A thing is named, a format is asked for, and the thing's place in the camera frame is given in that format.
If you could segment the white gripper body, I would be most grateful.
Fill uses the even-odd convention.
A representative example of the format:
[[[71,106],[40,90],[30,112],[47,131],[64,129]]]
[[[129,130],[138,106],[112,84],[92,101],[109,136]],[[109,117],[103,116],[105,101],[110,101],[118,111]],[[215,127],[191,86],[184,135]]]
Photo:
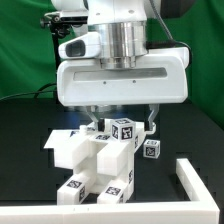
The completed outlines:
[[[57,72],[58,99],[64,106],[180,103],[188,96],[185,47],[152,49],[136,66],[106,70],[97,59],[67,60]]]

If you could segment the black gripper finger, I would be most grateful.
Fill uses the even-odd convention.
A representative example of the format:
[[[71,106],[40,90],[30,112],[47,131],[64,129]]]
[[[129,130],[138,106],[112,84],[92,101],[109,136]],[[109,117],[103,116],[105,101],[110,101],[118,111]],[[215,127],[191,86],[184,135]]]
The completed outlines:
[[[154,133],[156,131],[156,123],[154,120],[156,119],[159,113],[159,105],[158,104],[149,104],[144,107],[145,109],[145,117],[144,117],[144,130],[146,133]]]
[[[104,130],[104,119],[99,117],[99,110],[97,106],[86,106],[86,113],[94,123],[94,127],[97,131]]]

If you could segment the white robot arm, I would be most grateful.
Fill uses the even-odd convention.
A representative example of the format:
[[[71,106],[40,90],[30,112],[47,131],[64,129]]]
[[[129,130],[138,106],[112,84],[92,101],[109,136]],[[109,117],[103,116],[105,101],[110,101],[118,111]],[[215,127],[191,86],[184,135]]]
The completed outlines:
[[[61,44],[57,94],[65,106],[147,104],[146,128],[154,128],[159,106],[188,96],[185,70],[192,60],[188,45],[172,37],[146,40],[146,22],[184,14],[194,0],[51,0],[56,18],[80,30]]]

